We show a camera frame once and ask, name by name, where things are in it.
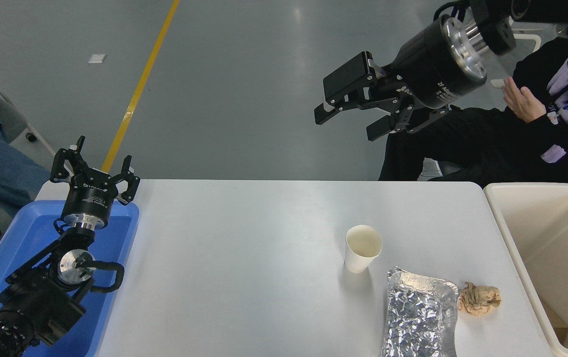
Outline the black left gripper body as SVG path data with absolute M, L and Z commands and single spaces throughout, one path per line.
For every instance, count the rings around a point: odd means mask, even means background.
M 62 217 L 66 219 L 69 216 L 84 214 L 107 220 L 117 195 L 117 186 L 108 183 L 107 174 L 99 172 L 91 174 L 91 178 L 87 178 L 83 173 L 75 174 L 69 183 Z

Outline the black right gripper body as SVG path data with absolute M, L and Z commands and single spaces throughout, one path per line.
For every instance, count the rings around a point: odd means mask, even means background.
M 487 70 L 467 27 L 459 20 L 436 20 L 400 48 L 387 65 L 389 77 L 401 77 L 413 97 L 440 108 L 483 86 Z

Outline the person's hand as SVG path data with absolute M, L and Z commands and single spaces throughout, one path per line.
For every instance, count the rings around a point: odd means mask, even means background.
M 522 122 L 529 124 L 547 114 L 546 106 L 526 86 L 519 88 L 512 77 L 503 83 L 504 102 Z

